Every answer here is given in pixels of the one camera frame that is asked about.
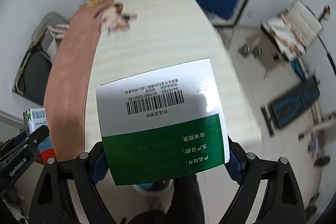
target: table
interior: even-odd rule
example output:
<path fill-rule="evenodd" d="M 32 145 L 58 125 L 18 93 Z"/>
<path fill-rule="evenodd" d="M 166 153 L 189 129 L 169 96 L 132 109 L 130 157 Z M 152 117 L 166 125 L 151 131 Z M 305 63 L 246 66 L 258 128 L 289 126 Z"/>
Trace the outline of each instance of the table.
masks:
<path fill-rule="evenodd" d="M 127 32 L 103 33 L 88 83 L 85 151 L 101 141 L 95 88 L 142 72 L 210 58 L 223 106 L 227 133 L 248 145 L 261 130 L 242 91 L 219 34 L 195 0 L 116 0 L 137 13 Z"/>

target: black pants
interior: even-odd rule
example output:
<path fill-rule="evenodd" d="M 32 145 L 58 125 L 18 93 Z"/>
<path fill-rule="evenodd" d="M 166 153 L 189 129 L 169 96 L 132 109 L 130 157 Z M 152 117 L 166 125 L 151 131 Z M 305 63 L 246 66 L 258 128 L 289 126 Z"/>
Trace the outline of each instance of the black pants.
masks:
<path fill-rule="evenodd" d="M 205 224 L 203 203 L 196 175 L 174 180 L 174 194 L 167 215 L 150 211 L 129 224 Z"/>

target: green and white box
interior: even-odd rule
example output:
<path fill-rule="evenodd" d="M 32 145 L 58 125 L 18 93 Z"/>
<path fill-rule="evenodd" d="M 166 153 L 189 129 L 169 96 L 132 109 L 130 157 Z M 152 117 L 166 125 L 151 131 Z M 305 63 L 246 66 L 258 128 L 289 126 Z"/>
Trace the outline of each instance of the green and white box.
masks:
<path fill-rule="evenodd" d="M 209 59 L 96 88 L 104 151 L 116 185 L 174 179 L 230 159 Z"/>

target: metal screw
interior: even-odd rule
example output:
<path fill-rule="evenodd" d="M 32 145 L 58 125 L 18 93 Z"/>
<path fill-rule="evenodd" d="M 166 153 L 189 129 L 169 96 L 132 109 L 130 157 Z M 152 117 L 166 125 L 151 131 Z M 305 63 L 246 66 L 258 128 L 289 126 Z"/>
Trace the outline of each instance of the metal screw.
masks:
<path fill-rule="evenodd" d="M 247 156 L 250 160 L 254 160 L 254 159 L 255 159 L 255 154 L 254 154 L 254 153 L 247 153 L 246 156 Z"/>
<path fill-rule="evenodd" d="M 84 160 L 84 159 L 86 159 L 88 156 L 89 156 L 89 154 L 88 154 L 87 152 L 83 152 L 83 153 L 81 153 L 81 154 L 79 155 L 79 158 L 80 158 L 81 160 Z"/>
<path fill-rule="evenodd" d="M 286 158 L 280 158 L 280 161 L 281 161 L 283 164 L 287 164 L 287 163 L 288 163 L 288 159 L 286 159 Z"/>
<path fill-rule="evenodd" d="M 55 162 L 55 158 L 49 158 L 48 160 L 47 160 L 47 163 L 48 164 L 53 164 Z"/>

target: white table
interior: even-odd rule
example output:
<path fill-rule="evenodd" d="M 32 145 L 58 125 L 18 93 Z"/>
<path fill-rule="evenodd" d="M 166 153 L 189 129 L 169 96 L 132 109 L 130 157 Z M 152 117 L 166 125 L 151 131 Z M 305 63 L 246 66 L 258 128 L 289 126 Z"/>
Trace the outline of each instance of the white table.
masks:
<path fill-rule="evenodd" d="M 101 141 L 95 88 L 142 72 L 210 58 L 227 133 L 248 145 L 261 130 L 222 40 L 195 0 L 116 0 L 137 13 L 127 32 L 102 34 L 93 60 L 85 113 L 85 151 Z"/>

